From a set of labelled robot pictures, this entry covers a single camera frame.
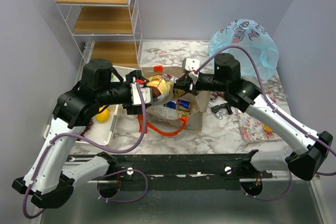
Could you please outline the yellow lemon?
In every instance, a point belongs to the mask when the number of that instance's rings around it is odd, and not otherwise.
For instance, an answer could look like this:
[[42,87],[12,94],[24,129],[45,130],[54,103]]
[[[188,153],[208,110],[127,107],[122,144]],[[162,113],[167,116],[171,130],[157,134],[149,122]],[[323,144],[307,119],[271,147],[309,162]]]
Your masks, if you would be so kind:
[[94,118],[100,123],[106,122],[109,119],[108,105],[100,107]]

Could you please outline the blue plastic grocery bag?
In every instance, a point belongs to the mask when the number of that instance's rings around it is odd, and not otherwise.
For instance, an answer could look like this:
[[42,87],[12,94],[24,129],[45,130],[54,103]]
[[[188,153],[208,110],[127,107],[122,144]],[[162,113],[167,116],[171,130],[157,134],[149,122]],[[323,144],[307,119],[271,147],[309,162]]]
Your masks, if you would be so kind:
[[212,56],[227,46],[240,46],[253,58],[260,78],[271,79],[279,60],[278,48],[260,24],[250,19],[237,19],[216,32],[209,41],[208,52]]

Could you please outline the dark red grape bunch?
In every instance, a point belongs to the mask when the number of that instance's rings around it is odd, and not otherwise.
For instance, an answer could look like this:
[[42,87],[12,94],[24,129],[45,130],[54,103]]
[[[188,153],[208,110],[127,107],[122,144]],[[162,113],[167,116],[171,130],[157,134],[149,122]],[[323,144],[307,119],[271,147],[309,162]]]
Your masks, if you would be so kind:
[[85,129],[83,130],[83,132],[81,133],[81,136],[84,136],[93,126],[93,121],[91,120],[88,125],[85,127]]

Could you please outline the beige canvas tote bag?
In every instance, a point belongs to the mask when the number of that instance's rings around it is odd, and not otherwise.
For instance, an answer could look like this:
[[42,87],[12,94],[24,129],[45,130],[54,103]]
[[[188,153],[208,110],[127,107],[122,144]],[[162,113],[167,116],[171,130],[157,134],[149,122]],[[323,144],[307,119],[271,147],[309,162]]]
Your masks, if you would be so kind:
[[147,127],[163,136],[176,136],[185,130],[199,135],[202,131],[205,113],[211,93],[197,91],[196,95],[172,88],[173,82],[184,74],[180,67],[143,67],[143,76],[153,86],[153,94],[160,94],[162,105],[146,109]]

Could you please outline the yellow brown chip bag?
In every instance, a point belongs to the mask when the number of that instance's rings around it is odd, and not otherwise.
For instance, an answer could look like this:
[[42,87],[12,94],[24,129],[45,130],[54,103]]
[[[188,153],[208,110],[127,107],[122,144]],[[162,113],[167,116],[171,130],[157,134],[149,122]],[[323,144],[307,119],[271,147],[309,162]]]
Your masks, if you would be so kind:
[[146,86],[152,90],[152,106],[164,105],[185,94],[182,89],[174,87],[177,79],[170,74],[156,74],[146,79]]

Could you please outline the braided golden bread loaf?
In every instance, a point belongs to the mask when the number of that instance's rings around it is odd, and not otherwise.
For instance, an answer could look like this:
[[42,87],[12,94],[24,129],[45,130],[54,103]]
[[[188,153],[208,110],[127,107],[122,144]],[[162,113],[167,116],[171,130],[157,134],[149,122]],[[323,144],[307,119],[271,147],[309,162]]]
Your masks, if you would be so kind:
[[262,124],[262,128],[268,134],[271,134],[273,132],[272,129],[270,127],[268,127],[267,125],[265,125],[265,124]]

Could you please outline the red white snack packet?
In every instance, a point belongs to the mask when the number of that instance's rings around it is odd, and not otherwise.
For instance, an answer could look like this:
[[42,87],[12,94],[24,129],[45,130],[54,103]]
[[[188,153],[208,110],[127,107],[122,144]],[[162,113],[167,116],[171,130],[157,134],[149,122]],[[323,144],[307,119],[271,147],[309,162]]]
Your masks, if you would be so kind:
[[160,122],[170,126],[180,127],[183,122],[179,120],[179,118],[185,116],[188,117],[191,113],[158,105],[148,107],[146,109],[146,114],[153,122]]

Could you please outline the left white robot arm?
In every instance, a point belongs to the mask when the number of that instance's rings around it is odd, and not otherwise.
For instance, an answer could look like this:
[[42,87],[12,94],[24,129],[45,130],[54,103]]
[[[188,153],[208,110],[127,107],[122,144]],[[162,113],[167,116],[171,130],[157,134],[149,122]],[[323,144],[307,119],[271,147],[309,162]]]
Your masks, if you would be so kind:
[[[57,100],[48,137],[34,165],[25,176],[13,181],[12,187],[24,195],[23,208],[27,198],[43,210],[59,208],[76,187],[98,177],[112,179],[116,175],[117,162],[110,154],[128,153],[134,147],[111,150],[81,133],[102,106],[122,104],[132,114],[145,113],[145,99],[139,84],[143,80],[140,70],[121,77],[109,60],[93,59],[84,65],[81,80]],[[102,152],[74,169],[64,170],[79,138]]]

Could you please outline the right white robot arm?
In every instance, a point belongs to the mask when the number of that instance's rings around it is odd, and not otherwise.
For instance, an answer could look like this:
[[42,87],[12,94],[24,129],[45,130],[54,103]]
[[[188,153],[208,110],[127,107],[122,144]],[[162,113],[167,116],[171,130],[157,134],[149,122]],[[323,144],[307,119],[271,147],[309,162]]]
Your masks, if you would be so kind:
[[288,147],[280,151],[256,151],[241,165],[249,178],[266,170],[290,171],[302,180],[312,180],[327,158],[333,137],[327,131],[317,132],[294,119],[267,96],[261,87],[240,75],[240,63],[233,55],[221,53],[214,59],[214,73],[199,71],[200,61],[183,60],[184,74],[174,87],[196,94],[199,91],[222,92],[231,107],[270,127]]

